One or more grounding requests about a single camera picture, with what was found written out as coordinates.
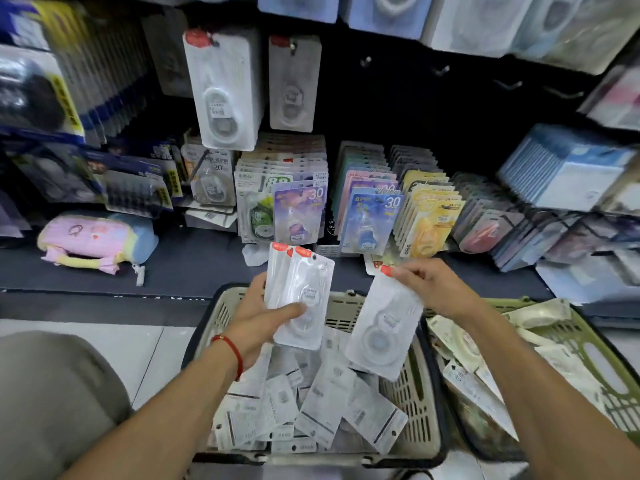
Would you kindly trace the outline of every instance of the red string bracelet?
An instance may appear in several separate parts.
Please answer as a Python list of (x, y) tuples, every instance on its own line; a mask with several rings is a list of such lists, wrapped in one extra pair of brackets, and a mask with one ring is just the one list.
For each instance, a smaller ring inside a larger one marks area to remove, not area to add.
[(240, 380), (240, 376), (242, 375), (242, 372), (243, 372), (242, 355), (240, 355), (240, 352), (238, 352), (238, 349), (234, 345), (234, 343), (231, 340), (229, 340), (228, 338), (226, 338), (224, 335), (215, 335), (211, 339), (211, 342), (209, 344), (212, 344), (213, 342), (215, 342), (218, 339), (224, 340), (226, 343), (228, 343), (229, 347), (231, 347), (231, 350), (233, 350), (234, 354), (236, 354), (236, 359), (238, 359), (238, 375), (236, 377), (236, 382), (238, 382)]

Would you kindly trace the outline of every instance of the hand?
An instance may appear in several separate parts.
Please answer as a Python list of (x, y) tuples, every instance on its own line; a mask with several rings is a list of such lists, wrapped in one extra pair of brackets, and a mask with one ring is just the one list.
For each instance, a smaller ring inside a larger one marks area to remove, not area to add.
[(302, 315), (307, 309), (302, 303), (292, 303), (276, 310), (264, 306), (264, 284), (267, 273), (256, 276), (238, 305), (233, 320), (224, 335), (238, 348), (244, 370), (260, 356), (262, 345), (273, 339), (280, 325)]
[(450, 318), (464, 328), (465, 321), (489, 304), (462, 281), (444, 261), (420, 259), (391, 268), (391, 275), (417, 293), (426, 308)]

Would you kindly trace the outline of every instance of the person's left hand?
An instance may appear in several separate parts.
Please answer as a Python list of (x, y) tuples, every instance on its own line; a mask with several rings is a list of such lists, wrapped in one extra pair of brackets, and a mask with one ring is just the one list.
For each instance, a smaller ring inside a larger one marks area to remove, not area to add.
[(243, 359), (244, 370), (249, 369), (260, 356), (262, 345), (273, 339), (280, 325), (302, 315), (307, 309), (302, 303), (268, 310), (264, 305), (264, 284), (267, 273), (256, 276), (236, 309), (233, 320), (224, 331)]

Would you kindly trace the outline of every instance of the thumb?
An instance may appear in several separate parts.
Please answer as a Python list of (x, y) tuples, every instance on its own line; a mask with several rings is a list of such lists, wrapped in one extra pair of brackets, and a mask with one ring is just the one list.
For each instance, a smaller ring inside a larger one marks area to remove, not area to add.
[(264, 320), (267, 320), (273, 325), (274, 329), (277, 329), (283, 323), (298, 318), (304, 312), (307, 311), (307, 306), (303, 303), (290, 303), (289, 305), (281, 306), (275, 310), (269, 310), (264, 314)]
[(416, 276), (411, 271), (402, 267), (392, 267), (391, 276), (404, 284), (407, 288), (411, 288), (418, 295), (423, 296), (426, 293), (427, 283), (420, 276)]

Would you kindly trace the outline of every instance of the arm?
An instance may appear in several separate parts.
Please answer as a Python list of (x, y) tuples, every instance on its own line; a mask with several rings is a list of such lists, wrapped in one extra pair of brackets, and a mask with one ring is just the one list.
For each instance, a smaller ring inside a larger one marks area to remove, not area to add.
[[(294, 303), (277, 310), (264, 307), (266, 273), (258, 275), (238, 307), (226, 335), (238, 348), (244, 368), (251, 367), (262, 345), (278, 327), (304, 312)], [(60, 480), (176, 480), (211, 430), (211, 421), (231, 382), (237, 359), (222, 340), (151, 398), (131, 419), (105, 435)]]
[(483, 355), (536, 478), (628, 480), (640, 450), (440, 259), (392, 268), (424, 305), (465, 329)]

